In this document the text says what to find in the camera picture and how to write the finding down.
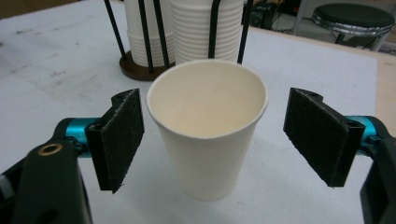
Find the stack of paper cups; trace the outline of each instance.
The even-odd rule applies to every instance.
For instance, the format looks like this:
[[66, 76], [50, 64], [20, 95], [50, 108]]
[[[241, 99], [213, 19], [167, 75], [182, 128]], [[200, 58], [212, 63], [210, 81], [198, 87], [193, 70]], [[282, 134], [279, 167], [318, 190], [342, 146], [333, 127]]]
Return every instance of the stack of paper cups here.
[[[148, 36], [151, 47], [151, 56], [154, 67], [164, 66], [163, 51], [158, 31], [157, 19], [152, 0], [145, 0], [146, 16], [148, 22]], [[166, 38], [169, 62], [175, 62], [174, 37], [172, 31], [171, 8], [169, 0], [161, 0], [163, 17], [163, 29]], [[146, 52], [145, 39], [143, 36], [140, 9], [137, 0], [125, 0], [125, 12], [128, 25], [128, 40], [134, 62], [141, 66], [149, 66]]]
[[[176, 63], [207, 59], [213, 0], [170, 0], [170, 3]], [[222, 0], [219, 4], [216, 59], [236, 62], [243, 4], [243, 0]]]

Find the stool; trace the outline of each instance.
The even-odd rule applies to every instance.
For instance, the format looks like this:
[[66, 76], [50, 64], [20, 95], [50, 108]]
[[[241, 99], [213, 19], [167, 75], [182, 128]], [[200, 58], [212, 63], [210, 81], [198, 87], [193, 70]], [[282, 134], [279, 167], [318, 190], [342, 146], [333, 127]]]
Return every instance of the stool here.
[[380, 37], [372, 47], [378, 51], [392, 29], [395, 19], [388, 12], [376, 7], [355, 4], [328, 4], [315, 8], [313, 22], [339, 33], [336, 44], [346, 35]]

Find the table surface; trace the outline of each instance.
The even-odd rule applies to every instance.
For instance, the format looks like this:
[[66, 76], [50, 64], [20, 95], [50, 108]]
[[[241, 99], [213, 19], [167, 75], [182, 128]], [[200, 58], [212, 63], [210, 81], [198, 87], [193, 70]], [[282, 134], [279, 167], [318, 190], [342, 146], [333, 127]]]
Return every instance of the table surface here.
[[[111, 2], [128, 49], [122, 2]], [[356, 157], [344, 188], [320, 180], [283, 133], [290, 87], [315, 91], [344, 115], [376, 115], [395, 134], [394, 57], [249, 29], [243, 65], [270, 101], [233, 192], [192, 199], [177, 184], [146, 107], [150, 82], [125, 77], [100, 1], [0, 21], [0, 171], [47, 141], [64, 118], [101, 117], [110, 97], [139, 88], [146, 132], [116, 194], [100, 191], [92, 160], [78, 163], [94, 223], [362, 223], [360, 189], [371, 160]]]

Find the black stool seat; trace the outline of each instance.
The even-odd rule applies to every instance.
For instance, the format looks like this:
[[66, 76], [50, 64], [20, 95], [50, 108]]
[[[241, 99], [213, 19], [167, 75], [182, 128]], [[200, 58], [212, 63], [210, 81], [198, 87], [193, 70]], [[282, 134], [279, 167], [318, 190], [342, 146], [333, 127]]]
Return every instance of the black stool seat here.
[[317, 7], [313, 21], [344, 35], [379, 36], [390, 31], [394, 18], [376, 7], [355, 4], [328, 4]]

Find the wooden base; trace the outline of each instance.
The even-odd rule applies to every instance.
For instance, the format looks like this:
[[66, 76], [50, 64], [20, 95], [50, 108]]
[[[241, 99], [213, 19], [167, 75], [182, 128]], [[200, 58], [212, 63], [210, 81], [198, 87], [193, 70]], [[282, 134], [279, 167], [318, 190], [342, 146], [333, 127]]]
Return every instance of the wooden base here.
[[127, 59], [120, 59], [120, 68], [122, 73], [134, 80], [139, 80], [139, 81], [153, 81], [155, 78], [157, 78], [162, 72], [166, 70], [164, 66], [162, 67], [154, 67], [154, 72], [150, 73], [148, 67], [144, 67], [141, 65], [138, 65], [137, 63], [134, 62], [132, 58], [131, 51], [128, 51], [126, 53]]

